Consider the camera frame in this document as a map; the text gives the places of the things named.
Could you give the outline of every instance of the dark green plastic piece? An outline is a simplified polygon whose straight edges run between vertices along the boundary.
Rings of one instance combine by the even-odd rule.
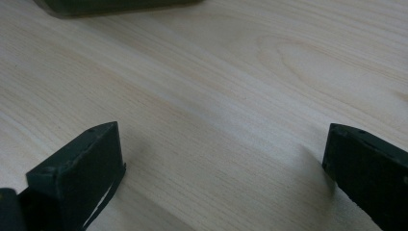
[[[73,17],[186,5],[201,0],[35,0],[49,14]]]
[[[322,166],[380,228],[408,230],[408,153],[376,136],[331,124]]]
[[[117,122],[90,128],[30,170],[18,197],[0,189],[0,231],[84,231],[125,170]]]

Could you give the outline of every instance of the light wooden surface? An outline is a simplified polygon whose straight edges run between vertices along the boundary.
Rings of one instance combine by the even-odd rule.
[[[206,0],[60,20],[0,2],[0,186],[117,120],[89,230],[379,230],[320,163],[331,122],[408,150],[408,1]]]

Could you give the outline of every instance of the dark object at top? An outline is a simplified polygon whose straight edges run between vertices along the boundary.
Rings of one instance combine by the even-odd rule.
[[[200,0],[35,0],[41,8],[56,17],[164,8],[198,1]]]

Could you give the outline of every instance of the wood grain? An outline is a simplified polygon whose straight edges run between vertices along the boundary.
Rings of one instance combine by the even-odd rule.
[[[60,20],[0,2],[0,186],[99,123],[128,164],[89,230],[379,230],[331,122],[408,150],[408,2],[206,0]]]

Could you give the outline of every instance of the dark green object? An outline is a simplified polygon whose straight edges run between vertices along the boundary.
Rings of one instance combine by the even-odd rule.
[[[383,230],[408,230],[408,153],[353,127],[331,124],[322,164]]]
[[[18,197],[0,189],[0,230],[86,230],[125,170],[117,123],[90,128],[30,170],[29,187]]]
[[[201,0],[35,0],[41,8],[56,17],[164,8],[199,1]]]

